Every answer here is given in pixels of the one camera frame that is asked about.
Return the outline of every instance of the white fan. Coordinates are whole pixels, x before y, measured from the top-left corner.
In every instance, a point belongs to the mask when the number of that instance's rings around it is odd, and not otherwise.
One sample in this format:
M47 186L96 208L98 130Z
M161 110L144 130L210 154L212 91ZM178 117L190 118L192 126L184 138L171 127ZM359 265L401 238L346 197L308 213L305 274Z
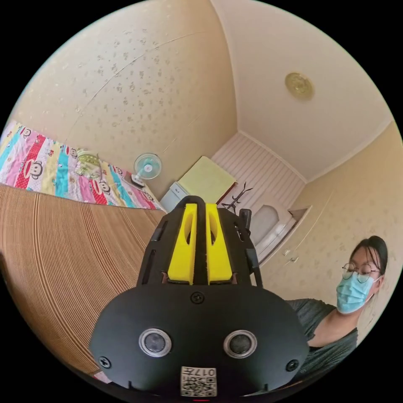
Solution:
M162 162L160 157L156 154L146 152L137 157L134 163L134 171L136 174L132 174L131 180L136 186L143 188L145 184L142 179L156 178L161 173L161 169Z

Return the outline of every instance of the door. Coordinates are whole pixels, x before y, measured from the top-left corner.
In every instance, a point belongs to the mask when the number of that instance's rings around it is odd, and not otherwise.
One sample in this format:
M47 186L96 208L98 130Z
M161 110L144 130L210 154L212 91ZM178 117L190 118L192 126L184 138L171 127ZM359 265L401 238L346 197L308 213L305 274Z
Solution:
M261 263L290 232L296 220L267 191L253 204L251 211L251 240Z

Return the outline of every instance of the black hair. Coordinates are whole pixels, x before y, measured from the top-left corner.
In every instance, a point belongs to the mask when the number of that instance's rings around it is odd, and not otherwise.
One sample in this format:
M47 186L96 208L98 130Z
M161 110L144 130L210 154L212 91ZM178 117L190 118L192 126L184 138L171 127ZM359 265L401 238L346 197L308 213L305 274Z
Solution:
M350 260L353 258L355 253L361 248L365 248L369 252L373 262L375 263L375 266L379 269L380 275L381 276L384 275L387 265L387 246L385 241L381 237L376 235L373 235L368 239L363 239L352 251ZM372 255L371 248L378 253L379 260Z

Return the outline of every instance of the face mask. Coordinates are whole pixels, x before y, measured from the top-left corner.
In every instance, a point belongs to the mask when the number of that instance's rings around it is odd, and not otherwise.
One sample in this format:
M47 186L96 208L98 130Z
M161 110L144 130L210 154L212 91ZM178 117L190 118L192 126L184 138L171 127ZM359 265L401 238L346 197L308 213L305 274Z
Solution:
M337 310L342 314L350 314L366 303L369 290L378 281L370 277L366 282L360 283L356 272L348 279L342 279L336 288Z

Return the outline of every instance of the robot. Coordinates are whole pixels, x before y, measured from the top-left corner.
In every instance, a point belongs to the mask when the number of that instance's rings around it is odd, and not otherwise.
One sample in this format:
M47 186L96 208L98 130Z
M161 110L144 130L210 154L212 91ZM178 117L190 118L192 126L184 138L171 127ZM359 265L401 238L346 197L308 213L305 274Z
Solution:
M293 309L263 288L250 221L250 210L237 216L196 196L162 218L136 287L104 308L91 337L113 384L218 401L292 381L309 348Z

